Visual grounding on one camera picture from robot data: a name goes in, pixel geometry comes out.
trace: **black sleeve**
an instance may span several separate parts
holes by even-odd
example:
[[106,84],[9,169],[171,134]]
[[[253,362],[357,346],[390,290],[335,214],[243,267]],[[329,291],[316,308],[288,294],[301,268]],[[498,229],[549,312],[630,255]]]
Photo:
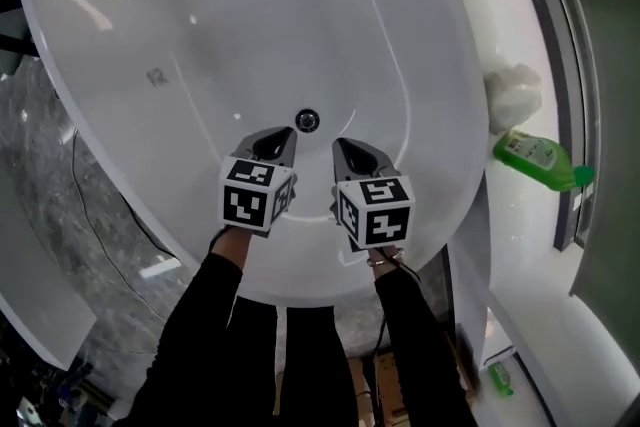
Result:
[[475,426],[453,354],[420,286],[396,269],[376,280],[411,425]]
[[226,258],[207,256],[167,320],[147,380],[118,427],[181,425],[186,411],[211,401],[221,343],[242,271]]

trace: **white bathtub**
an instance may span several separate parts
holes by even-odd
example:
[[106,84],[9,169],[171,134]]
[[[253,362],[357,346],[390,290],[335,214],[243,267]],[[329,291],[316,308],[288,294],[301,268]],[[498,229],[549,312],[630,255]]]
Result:
[[23,0],[58,94],[114,184],[197,266],[217,222],[221,159],[294,125],[297,198],[252,242],[240,293],[316,306],[371,290],[330,219],[331,143],[386,151],[418,198],[409,262],[454,233],[487,151],[482,77],[461,0]]

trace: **green bottle cap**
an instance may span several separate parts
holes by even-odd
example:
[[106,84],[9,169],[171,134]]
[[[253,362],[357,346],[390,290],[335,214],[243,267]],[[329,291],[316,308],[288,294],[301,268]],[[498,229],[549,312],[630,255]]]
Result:
[[593,175],[593,169],[589,166],[577,166],[573,168],[573,177],[575,178],[576,186],[578,187],[591,183]]

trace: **floor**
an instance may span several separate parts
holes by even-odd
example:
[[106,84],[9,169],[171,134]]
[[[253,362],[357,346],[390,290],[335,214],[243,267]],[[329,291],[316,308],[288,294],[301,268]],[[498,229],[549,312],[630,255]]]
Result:
[[[73,132],[40,60],[25,58],[15,75],[0,79],[0,157],[13,172],[40,242],[98,317],[79,355],[94,365],[94,384],[131,400],[153,361],[163,319],[193,271],[182,266],[148,279],[139,275],[158,263],[159,252],[78,135],[75,173],[103,250],[72,179]],[[432,310],[436,316],[446,314],[441,258],[431,260],[420,274]],[[285,310],[281,313],[276,370],[283,368],[285,358]],[[349,356],[373,349],[381,320],[375,296],[336,305],[336,326]]]

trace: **cube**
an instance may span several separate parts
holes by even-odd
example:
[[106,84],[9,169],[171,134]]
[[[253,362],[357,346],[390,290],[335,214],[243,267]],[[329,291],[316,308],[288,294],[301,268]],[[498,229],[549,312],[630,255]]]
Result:
[[360,249],[411,236],[416,198],[407,176],[338,182],[338,222]]
[[290,167],[225,157],[220,170],[220,222],[268,232],[289,207],[294,176]]

